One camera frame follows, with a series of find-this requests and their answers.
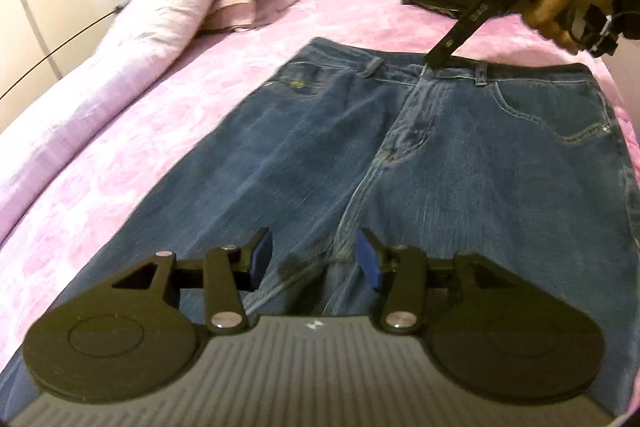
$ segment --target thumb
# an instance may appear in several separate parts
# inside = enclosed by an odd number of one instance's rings
[[[536,0],[522,13],[522,19],[530,28],[552,22],[558,14],[569,4],[570,0]]]

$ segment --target pink bedspread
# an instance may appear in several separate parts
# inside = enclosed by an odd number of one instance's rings
[[[273,25],[194,40],[163,81],[49,185],[0,250],[0,367],[28,326],[162,175],[306,42],[323,36],[354,46],[424,52],[452,24],[399,0],[300,0]],[[561,52],[516,16],[488,22],[458,54],[526,66],[588,65],[616,108],[638,177],[640,150],[601,61]]]

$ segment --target gray ridged plate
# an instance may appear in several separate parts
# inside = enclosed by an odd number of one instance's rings
[[[602,427],[586,397],[517,407],[475,396],[434,368],[420,342],[367,317],[262,317],[216,337],[168,387],[114,405],[44,394],[12,427]]]

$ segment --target belt loop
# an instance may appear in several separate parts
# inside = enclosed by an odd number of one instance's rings
[[[385,59],[381,57],[373,57],[367,67],[364,68],[364,71],[360,73],[362,78],[369,78],[372,74],[376,72],[376,70],[385,63]]]
[[[487,65],[487,62],[480,60],[476,66],[476,86],[478,87],[486,86],[488,84],[486,81]]]

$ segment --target jeans waistband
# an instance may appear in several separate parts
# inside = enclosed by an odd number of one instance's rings
[[[318,66],[350,68],[365,77],[417,83],[425,65],[422,53],[384,52],[339,44],[317,37],[302,48],[290,62],[312,62]],[[584,64],[524,67],[494,64],[484,60],[449,57],[434,78],[469,78],[480,83],[524,79],[538,82],[592,82],[597,84]]]

